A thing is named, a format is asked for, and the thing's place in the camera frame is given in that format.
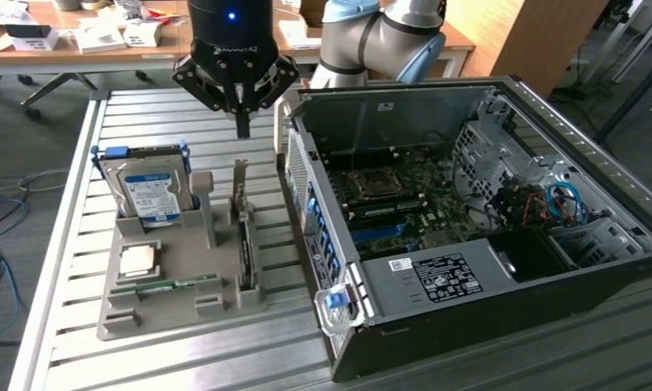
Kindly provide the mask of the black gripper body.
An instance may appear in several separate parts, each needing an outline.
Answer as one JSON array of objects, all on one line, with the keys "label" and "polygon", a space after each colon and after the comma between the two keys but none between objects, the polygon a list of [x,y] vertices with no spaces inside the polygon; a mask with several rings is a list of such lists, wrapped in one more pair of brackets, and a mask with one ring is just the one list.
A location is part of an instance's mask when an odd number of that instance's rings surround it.
[{"label": "black gripper body", "polygon": [[244,84],[246,64],[252,63],[251,82],[258,88],[279,84],[275,61],[274,3],[271,1],[190,1],[194,40],[191,58],[196,65],[190,81],[219,86],[219,60],[226,60],[227,79]]}]

